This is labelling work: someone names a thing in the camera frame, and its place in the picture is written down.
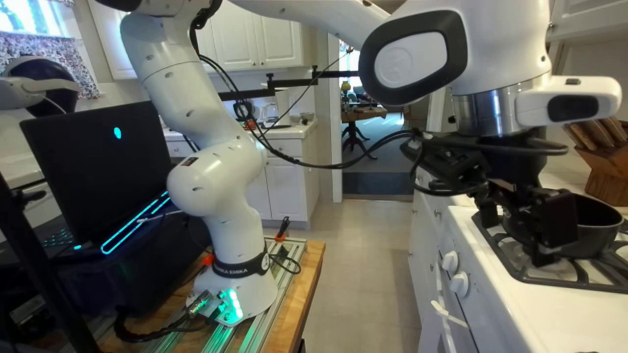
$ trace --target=laptop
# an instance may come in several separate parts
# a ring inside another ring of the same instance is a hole
[[[138,219],[168,206],[172,164],[150,101],[20,126],[62,212],[35,228],[49,257],[109,254],[139,227]],[[2,256],[0,266],[7,261]]]

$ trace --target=knife block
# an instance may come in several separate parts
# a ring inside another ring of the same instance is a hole
[[[628,146],[575,150],[591,167],[585,192],[613,206],[628,206]]]

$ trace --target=robotic arm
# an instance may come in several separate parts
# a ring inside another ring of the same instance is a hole
[[[174,203],[203,217],[216,255],[212,270],[195,280],[189,303],[199,297],[229,301],[217,319],[229,326],[263,312],[277,289],[268,271],[259,214],[248,206],[242,186],[259,174],[266,154],[225,110],[190,43],[190,24],[210,1],[98,2],[132,12],[122,21],[121,32],[138,79],[167,125],[202,149],[168,177]],[[263,16],[322,28],[361,49],[360,78],[379,102],[409,104],[449,85],[458,134],[439,144],[424,143],[431,151],[426,163],[440,166],[436,175],[459,165],[461,158],[468,160],[465,149],[446,147],[468,146],[461,137],[474,139],[478,149],[526,146],[539,135],[531,128],[608,117],[621,102],[614,79],[551,75],[545,49],[547,0],[407,1],[391,16],[368,0],[232,2]],[[485,159],[488,177],[510,189],[492,187],[474,195],[481,200],[480,209],[491,209],[494,200],[526,209],[528,190],[540,187],[538,172],[545,156],[489,153]],[[518,175],[511,168],[513,160],[520,162],[519,169],[530,171]],[[454,182],[460,178],[455,175]],[[494,195],[504,190],[512,197]],[[574,241],[573,236],[540,246],[551,252],[547,248]],[[201,313],[209,315],[216,306]]]

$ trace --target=oven door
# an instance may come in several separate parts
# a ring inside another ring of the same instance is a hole
[[[425,310],[426,317],[421,321],[419,353],[479,353],[458,298],[449,289],[450,275],[440,266],[440,253],[436,263],[437,297]]]

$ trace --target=stove knob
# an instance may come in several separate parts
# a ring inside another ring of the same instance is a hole
[[[467,276],[467,273],[460,272],[452,277],[449,289],[460,297],[467,295],[467,292],[469,291],[469,277]]]
[[[450,251],[443,256],[443,269],[449,273],[456,273],[458,269],[458,254]]]

